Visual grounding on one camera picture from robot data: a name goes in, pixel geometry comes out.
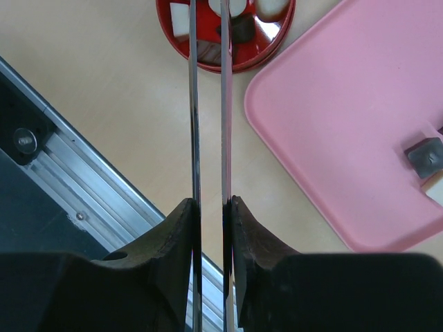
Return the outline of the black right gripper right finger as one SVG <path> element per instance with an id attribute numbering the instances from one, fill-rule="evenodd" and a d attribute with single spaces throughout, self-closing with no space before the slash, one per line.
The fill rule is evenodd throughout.
<path id="1" fill-rule="evenodd" d="M 231 203 L 245 331 L 441 331 L 442 265 L 419 253 L 302 254 Z"/>

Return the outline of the metal serving tongs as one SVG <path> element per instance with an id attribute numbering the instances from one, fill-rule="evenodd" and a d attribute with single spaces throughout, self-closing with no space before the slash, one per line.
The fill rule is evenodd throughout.
<path id="1" fill-rule="evenodd" d="M 230 5 L 220 2 L 221 10 L 221 189 L 223 228 L 223 272 L 224 272 L 224 330 L 234 331 L 233 297 L 233 244 L 231 234 L 231 156 L 232 156 L 232 74 L 233 48 L 230 35 Z M 201 174 L 197 80 L 197 2 L 190 2 L 190 132 L 192 146 L 192 195 L 195 201 L 195 235 L 193 238 L 193 309 L 192 328 L 202 330 L 202 250 L 201 250 Z"/>

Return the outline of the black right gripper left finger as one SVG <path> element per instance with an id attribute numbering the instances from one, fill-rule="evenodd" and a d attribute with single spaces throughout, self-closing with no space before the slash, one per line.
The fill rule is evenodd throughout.
<path id="1" fill-rule="evenodd" d="M 2 331 L 184 331 L 195 203 L 104 259 L 1 256 Z"/>

